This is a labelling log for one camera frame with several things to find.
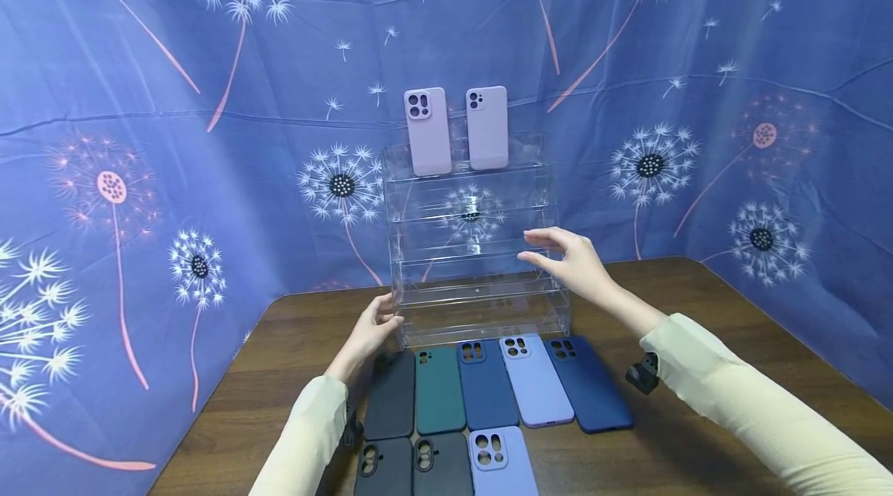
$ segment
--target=acrylic display stand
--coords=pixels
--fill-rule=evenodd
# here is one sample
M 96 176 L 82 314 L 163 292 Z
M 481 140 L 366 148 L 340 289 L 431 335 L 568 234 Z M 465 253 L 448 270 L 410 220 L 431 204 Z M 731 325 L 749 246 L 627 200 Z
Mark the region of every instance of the acrylic display stand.
M 471 170 L 453 142 L 453 173 L 418 178 L 409 145 L 384 150 L 392 290 L 405 316 L 401 348 L 523 333 L 568 334 L 568 292 L 517 260 L 523 231 L 556 226 L 550 169 L 539 133 L 513 136 L 509 165 Z

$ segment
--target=light purple phone case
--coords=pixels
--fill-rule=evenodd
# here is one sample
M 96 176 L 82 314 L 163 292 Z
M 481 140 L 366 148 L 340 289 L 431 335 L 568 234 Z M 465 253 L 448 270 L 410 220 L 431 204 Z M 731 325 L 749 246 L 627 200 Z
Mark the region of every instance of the light purple phone case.
M 428 95 L 430 114 L 426 119 L 413 119 L 409 98 L 412 95 Z M 447 95 L 442 87 L 413 89 L 403 95 L 406 126 L 409 128 L 409 149 L 412 154 L 412 172 L 417 177 L 436 177 L 453 170 L 450 154 L 449 124 L 447 121 Z
M 507 339 L 512 339 L 517 349 L 521 349 L 518 339 L 523 339 L 523 349 L 527 353 L 519 350 L 517 356 L 509 355 Z M 540 336 L 503 337 L 499 340 L 499 349 L 524 425 L 536 428 L 574 420 L 574 407 L 571 407 Z
M 500 451 L 495 451 L 492 436 L 499 436 Z M 477 445 L 477 437 L 487 439 L 487 447 Z M 481 451 L 490 453 L 487 465 L 481 465 L 478 454 Z M 496 453 L 503 454 L 503 460 L 494 459 Z M 517 426 L 475 430 L 468 435 L 468 456 L 471 460 L 471 480 L 474 482 L 475 496 L 539 496 L 533 467 L 530 466 L 530 455 L 524 435 Z
M 471 108 L 471 93 L 477 108 Z M 505 87 L 478 87 L 465 92 L 468 154 L 471 168 L 487 171 L 508 165 L 508 92 Z

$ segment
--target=dark gray phone case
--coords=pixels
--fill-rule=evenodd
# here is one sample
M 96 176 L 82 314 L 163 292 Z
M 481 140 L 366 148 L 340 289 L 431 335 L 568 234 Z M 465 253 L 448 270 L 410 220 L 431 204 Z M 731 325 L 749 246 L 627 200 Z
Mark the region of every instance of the dark gray phone case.
M 410 437 L 415 430 L 415 354 L 411 350 L 380 355 L 374 363 L 365 436 Z
M 371 471 L 367 453 L 374 451 Z M 353 496 L 412 496 L 412 443 L 409 438 L 366 442 L 357 459 Z
M 429 444 L 427 467 L 422 457 L 423 443 Z M 412 488 L 415 496 L 472 496 L 471 462 L 468 441 L 462 432 L 423 436 L 413 447 Z

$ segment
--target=cream sleeve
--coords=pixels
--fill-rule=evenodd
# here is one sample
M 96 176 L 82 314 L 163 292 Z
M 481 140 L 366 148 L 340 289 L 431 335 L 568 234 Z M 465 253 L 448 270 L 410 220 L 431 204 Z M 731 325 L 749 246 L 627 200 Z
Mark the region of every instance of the cream sleeve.
M 893 495 L 881 463 L 685 315 L 671 315 L 640 345 L 658 355 L 660 379 L 682 401 L 740 439 L 795 494 Z
M 301 391 L 249 496 L 313 496 L 347 423 L 347 386 L 316 377 Z

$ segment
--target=hand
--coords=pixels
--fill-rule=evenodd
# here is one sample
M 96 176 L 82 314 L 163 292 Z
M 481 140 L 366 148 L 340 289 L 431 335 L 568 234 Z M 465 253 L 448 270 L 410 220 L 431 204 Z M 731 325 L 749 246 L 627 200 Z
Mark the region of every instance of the hand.
M 524 239 L 531 245 L 563 254 L 564 258 L 551 260 L 542 254 L 523 251 L 518 254 L 518 260 L 545 269 L 568 289 L 603 308 L 615 297 L 619 286 L 611 279 L 592 242 L 585 236 L 552 226 L 524 231 Z

